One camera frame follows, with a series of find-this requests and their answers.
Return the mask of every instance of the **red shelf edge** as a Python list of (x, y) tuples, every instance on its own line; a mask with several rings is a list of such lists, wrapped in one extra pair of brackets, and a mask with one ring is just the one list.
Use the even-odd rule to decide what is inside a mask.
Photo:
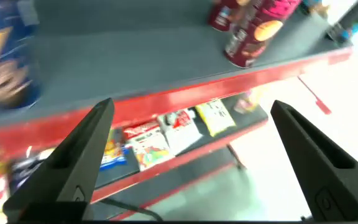
[[(115, 101), (116, 114), (112, 125), (115, 127), (127, 126), (146, 121), (160, 114), (205, 103), (215, 98), (236, 95), (255, 86), (301, 75), (303, 67), (309, 64), (318, 63), (322, 60), (328, 61), (328, 64), (343, 62), (349, 59), (351, 53), (352, 47), (343, 48), (291, 64), (279, 65), (265, 70), (162, 91), (147, 96)], [(61, 143), (89, 110), (90, 108), (85, 108), (0, 127), (0, 145), (6, 151), (7, 159), (23, 156), (30, 146), (33, 151), (56, 146)]]
[(237, 139), (238, 137), (240, 137), (244, 134), (247, 134), (259, 127), (262, 127), (266, 123), (267, 123), (267, 119), (265, 121), (255, 124), (255, 125), (252, 125), (248, 128), (245, 128), (239, 132), (236, 132), (236, 133), (226, 136), (224, 138), (218, 139), (217, 141), (211, 142), (205, 146), (201, 146), (197, 149), (194, 149), (191, 152), (180, 155), (178, 157), (174, 157), (174, 158), (170, 159), (169, 161), (165, 161), (165, 162), (158, 164), (156, 166), (153, 166), (145, 171), (139, 172), (137, 174), (126, 177), (122, 180), (113, 182), (107, 186), (101, 187), (100, 189), (97, 189), (93, 192), (91, 203), (98, 202), (106, 197), (112, 196), (122, 190), (125, 190), (135, 184), (138, 184), (145, 180), (149, 180), (149, 179), (151, 179), (157, 175), (160, 175), (161, 173), (164, 173), (170, 169), (176, 168), (176, 167), (186, 164), (190, 161), (193, 161), (197, 158), (200, 158), (201, 156), (205, 156), (211, 152), (214, 152), (214, 151), (222, 148), (223, 146), (225, 146), (227, 143)]
[[(223, 171), (225, 171), (225, 170), (228, 170), (229, 168), (232, 168), (232, 167), (234, 167), (234, 166), (235, 166), (235, 163), (234, 163), (234, 162), (230, 162), (230, 163), (228, 163), (228, 164), (226, 164), (226, 165), (223, 165), (223, 166), (221, 166), (221, 167), (219, 167), (219, 168), (217, 168), (217, 169), (215, 169), (215, 170), (212, 170), (211, 172), (208, 172), (208, 173), (202, 175), (201, 177), (199, 177), (199, 178), (197, 178), (197, 179), (195, 179), (195, 180), (190, 181), (189, 183), (183, 184), (182, 186), (178, 187), (178, 188), (175, 189), (175, 190), (170, 191), (169, 193), (166, 193), (166, 194), (163, 194), (163, 195), (158, 196), (157, 198), (155, 198), (155, 199), (153, 199), (153, 200), (151, 200), (151, 201), (149, 201), (149, 202), (147, 202), (147, 203), (141, 205), (140, 207), (141, 207), (141, 208), (147, 208), (147, 207), (149, 207), (149, 206), (152, 206), (152, 205), (154, 205), (155, 203), (157, 203), (157, 202), (159, 202), (159, 201), (161, 201), (161, 200), (164, 200), (164, 199), (168, 198), (168, 197), (171, 196), (171, 195), (174, 195), (174, 194), (176, 194), (176, 193), (178, 193), (178, 192), (180, 192), (180, 191), (182, 191), (182, 190), (185, 190), (185, 189), (187, 189), (188, 187), (191, 187), (192, 185), (195, 185), (195, 184), (197, 184), (198, 182), (200, 182), (200, 181), (202, 181), (202, 180), (208, 179), (208, 178), (210, 178), (210, 177), (212, 177), (212, 176), (214, 176), (214, 175), (216, 175), (216, 174), (218, 174), (218, 173), (220, 173), (220, 172), (223, 172)], [(116, 215), (115, 217), (112, 217), (112, 218), (110, 218), (109, 220), (110, 220), (110, 221), (123, 220), (123, 219), (125, 219), (125, 218), (127, 218), (127, 217), (129, 217), (129, 216), (131, 216), (131, 215), (133, 215), (133, 214), (135, 214), (135, 213), (136, 213), (136, 212), (134, 212), (134, 211), (127, 211), (127, 212), (124, 212), (124, 213), (122, 213), (122, 214)]]

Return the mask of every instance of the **blue snack package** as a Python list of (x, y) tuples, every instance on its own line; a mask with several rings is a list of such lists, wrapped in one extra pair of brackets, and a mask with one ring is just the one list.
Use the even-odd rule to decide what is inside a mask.
[(108, 141), (104, 149), (103, 158), (100, 165), (100, 170), (106, 170), (114, 167), (115, 165), (126, 164), (127, 160), (125, 154), (128, 148), (121, 145), (119, 131), (110, 129)]
[(6, 1), (0, 5), (0, 109), (22, 108), (36, 102), (39, 84), (22, 41), (25, 34), (7, 12), (12, 1)]

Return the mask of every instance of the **store shelf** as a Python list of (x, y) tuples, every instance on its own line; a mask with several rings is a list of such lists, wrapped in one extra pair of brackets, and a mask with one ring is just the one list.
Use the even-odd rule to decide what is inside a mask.
[(119, 173), (117, 171), (114, 174), (104, 173), (104, 171), (99, 173), (98, 183), (103, 183), (104, 187), (100, 187), (93, 192), (92, 202), (98, 202), (110, 195), (114, 195), (128, 187), (132, 187), (136, 184), (144, 182), (146, 180), (152, 179), (158, 175), (163, 174), (164, 172), (168, 172), (171, 169), (175, 169), (183, 164), (189, 163), (195, 159), (206, 156), (209, 153), (212, 153), (219, 148), (224, 147), (229, 142), (237, 139), (243, 134), (248, 133), (249, 131), (264, 125), (267, 121), (267, 114), (261, 108), (257, 107), (255, 111), (247, 114), (240, 114), (233, 110), (233, 106), (236, 103), (238, 97), (232, 96), (226, 99), (223, 99), (223, 103), (226, 108), (229, 110), (229, 113), (233, 117), (233, 120), (236, 123), (236, 127), (227, 128), (225, 131), (217, 134), (215, 137), (211, 137), (209, 135), (208, 129), (202, 119), (198, 116), (195, 119), (195, 123), (197, 125), (198, 130), (203, 135), (203, 137), (192, 144), (188, 149), (185, 149), (179, 156), (170, 159), (164, 163), (153, 166), (147, 170), (142, 172), (138, 172), (139, 168), (134, 167), (132, 164), (135, 160), (134, 157), (129, 158), (128, 166), (132, 167), (132, 170), (126, 169), (126, 173), (128, 172), (138, 172), (136, 174), (127, 176), (121, 180), (123, 173)]
[(350, 45), (323, 38), (322, 18), (296, 12), (254, 67), (237, 68), (222, 53), (228, 34), (206, 24), (210, 7), (209, 0), (37, 1), (41, 26), (32, 46), (42, 97), (27, 110), (0, 113), (0, 144), (11, 156), (58, 144), (107, 97), (116, 104), (114, 125), (123, 126), (351, 54)]
[[(232, 167), (234, 164), (235, 160), (229, 150), (226, 147), (221, 147), (153, 179), (124, 189), (111, 198), (135, 206), (153, 204), (183, 189), (186, 185), (194, 184), (206, 175), (215, 174), (217, 170)], [(93, 204), (92, 208), (95, 220), (120, 219), (131, 214), (128, 210), (105, 204), (103, 200)]]

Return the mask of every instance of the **white snack bag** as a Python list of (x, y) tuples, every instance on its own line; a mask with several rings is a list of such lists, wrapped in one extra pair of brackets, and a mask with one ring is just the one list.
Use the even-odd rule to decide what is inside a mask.
[(171, 154), (176, 156), (203, 136), (193, 121), (194, 117), (194, 111), (188, 109), (158, 117)]

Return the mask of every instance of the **yellow snack bag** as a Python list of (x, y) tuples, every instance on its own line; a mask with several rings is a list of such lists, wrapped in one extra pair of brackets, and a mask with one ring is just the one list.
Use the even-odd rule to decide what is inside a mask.
[(212, 137), (226, 130), (228, 127), (236, 125), (221, 100), (213, 100), (197, 105), (196, 110), (206, 124), (209, 134)]

